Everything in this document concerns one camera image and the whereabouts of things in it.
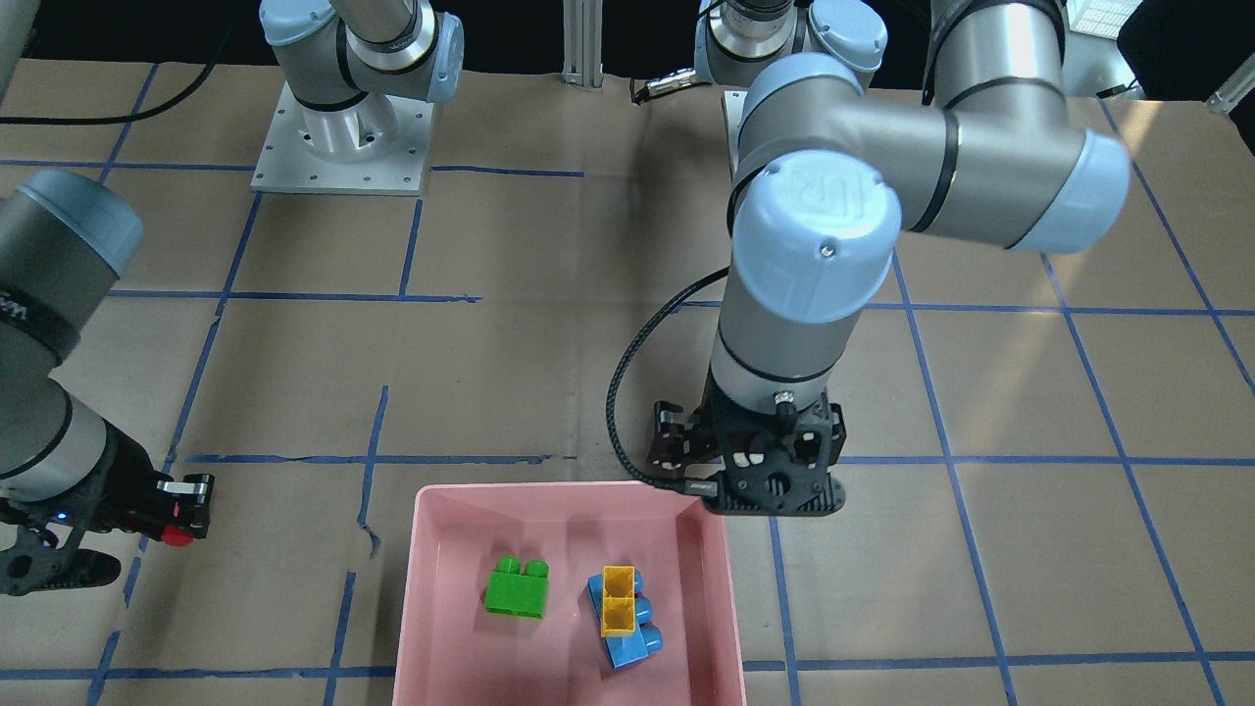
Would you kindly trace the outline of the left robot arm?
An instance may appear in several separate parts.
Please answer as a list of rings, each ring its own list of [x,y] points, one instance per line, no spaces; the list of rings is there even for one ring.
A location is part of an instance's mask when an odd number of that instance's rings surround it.
[[[1124,209],[1130,155],[1068,124],[1062,1],[935,1],[919,107],[871,98],[862,1],[713,1],[700,83],[745,89],[730,265],[700,405],[656,403],[653,487],[725,515],[825,517],[846,433],[828,379],[902,232],[1077,253]]]

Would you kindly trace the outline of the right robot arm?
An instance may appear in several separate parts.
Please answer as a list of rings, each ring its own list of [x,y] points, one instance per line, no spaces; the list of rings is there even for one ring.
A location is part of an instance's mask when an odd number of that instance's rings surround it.
[[[451,100],[466,28],[427,1],[264,1],[285,90],[252,187],[314,196],[408,196],[427,169],[427,120]],[[51,377],[125,273],[139,216],[98,181],[41,171],[3,199],[3,591],[94,588],[120,559],[89,532],[203,539],[215,477],[174,479],[133,438]]]

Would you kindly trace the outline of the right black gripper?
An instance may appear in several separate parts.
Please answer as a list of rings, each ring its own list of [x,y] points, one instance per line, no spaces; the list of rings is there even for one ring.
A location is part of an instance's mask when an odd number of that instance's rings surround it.
[[[99,588],[120,559],[82,545],[89,532],[124,530],[161,540],[164,525],[203,540],[215,475],[163,479],[147,451],[109,423],[19,425],[3,431],[3,524],[15,529],[1,553],[1,589]]]

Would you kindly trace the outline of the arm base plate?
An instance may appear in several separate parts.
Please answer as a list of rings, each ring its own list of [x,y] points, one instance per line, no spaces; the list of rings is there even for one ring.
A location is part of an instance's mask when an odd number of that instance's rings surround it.
[[[282,87],[252,189],[287,196],[422,196],[438,107],[371,93],[314,112]]]

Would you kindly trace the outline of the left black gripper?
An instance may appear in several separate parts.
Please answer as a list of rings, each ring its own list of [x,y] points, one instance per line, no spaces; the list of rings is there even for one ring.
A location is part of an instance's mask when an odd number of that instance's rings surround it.
[[[752,413],[709,377],[703,408],[685,413],[664,399],[653,406],[648,478],[717,482],[703,505],[719,515],[828,517],[846,502],[828,472],[846,439],[842,408],[827,393],[808,408]]]

